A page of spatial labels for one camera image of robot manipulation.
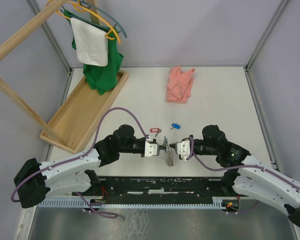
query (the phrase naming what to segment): wooden tray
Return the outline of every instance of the wooden tray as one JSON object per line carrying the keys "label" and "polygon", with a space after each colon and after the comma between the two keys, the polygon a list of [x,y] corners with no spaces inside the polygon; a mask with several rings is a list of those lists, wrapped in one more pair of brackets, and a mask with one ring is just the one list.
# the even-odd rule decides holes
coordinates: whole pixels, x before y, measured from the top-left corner
{"label": "wooden tray", "polygon": [[100,118],[109,110],[128,77],[127,72],[120,70],[117,86],[103,95],[91,90],[86,77],[83,77],[47,124],[65,144],[50,137],[44,130],[39,138],[70,153],[83,151],[96,132]]}

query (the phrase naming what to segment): white wall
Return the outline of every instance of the white wall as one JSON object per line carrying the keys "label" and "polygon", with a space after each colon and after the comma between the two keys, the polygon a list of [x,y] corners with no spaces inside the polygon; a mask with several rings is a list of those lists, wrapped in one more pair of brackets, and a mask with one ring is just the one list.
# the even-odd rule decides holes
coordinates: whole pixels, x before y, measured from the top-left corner
{"label": "white wall", "polygon": [[252,69],[285,174],[300,181],[300,0],[293,0]]}
{"label": "white wall", "polygon": [[[0,44],[33,17],[25,0],[0,1]],[[0,76],[44,120],[61,103],[67,73],[41,29],[0,62]],[[40,128],[0,92],[0,240],[13,239],[22,211],[12,203],[14,177],[30,158],[44,160]]]}
{"label": "white wall", "polygon": [[[128,34],[120,35],[123,66],[245,66],[281,0],[97,2]],[[66,19],[55,14],[47,22],[69,64],[80,67]]]}

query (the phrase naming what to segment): wooden rack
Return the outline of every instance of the wooden rack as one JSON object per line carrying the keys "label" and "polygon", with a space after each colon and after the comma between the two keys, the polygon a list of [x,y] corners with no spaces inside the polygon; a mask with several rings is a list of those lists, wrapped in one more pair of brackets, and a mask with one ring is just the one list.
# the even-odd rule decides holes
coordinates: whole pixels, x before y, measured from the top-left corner
{"label": "wooden rack", "polygon": [[[1,44],[0,61],[31,33],[39,28],[66,2],[67,0],[54,0],[46,6],[45,9],[35,15],[27,24],[21,27],[7,41]],[[46,123],[34,110],[32,110],[31,107],[23,101],[1,77],[0,91],[43,129],[39,135],[40,138],[68,152],[77,153],[85,148],[92,134],[96,130],[100,117],[110,108],[128,79],[128,74],[124,71],[120,71],[118,76],[118,85],[102,96],[98,95],[96,90],[88,88],[87,82],[85,79],[82,79],[49,123]],[[84,124],[81,121],[76,122],[73,120],[73,115],[75,115],[74,111],[77,111],[79,106],[82,106],[82,109],[85,109],[85,111],[81,111],[80,115],[82,121],[85,121]]]}

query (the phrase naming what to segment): red clip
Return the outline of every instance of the red clip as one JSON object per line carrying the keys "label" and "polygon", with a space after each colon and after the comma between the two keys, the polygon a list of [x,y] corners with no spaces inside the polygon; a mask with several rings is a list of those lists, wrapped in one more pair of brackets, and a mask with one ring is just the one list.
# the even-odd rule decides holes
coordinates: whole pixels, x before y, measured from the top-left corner
{"label": "red clip", "polygon": [[151,129],[150,129],[150,132],[151,132],[151,133],[159,133],[160,130],[161,130],[160,128],[157,128],[157,127],[156,127],[156,128],[151,128]]}

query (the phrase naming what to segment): pink towel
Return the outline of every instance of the pink towel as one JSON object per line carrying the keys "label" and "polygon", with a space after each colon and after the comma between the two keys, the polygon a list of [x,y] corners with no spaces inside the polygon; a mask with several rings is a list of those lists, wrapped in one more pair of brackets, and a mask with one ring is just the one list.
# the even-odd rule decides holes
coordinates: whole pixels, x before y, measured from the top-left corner
{"label": "pink towel", "polygon": [[185,104],[191,96],[191,88],[194,84],[195,69],[182,72],[180,66],[172,67],[166,91],[167,103]]}

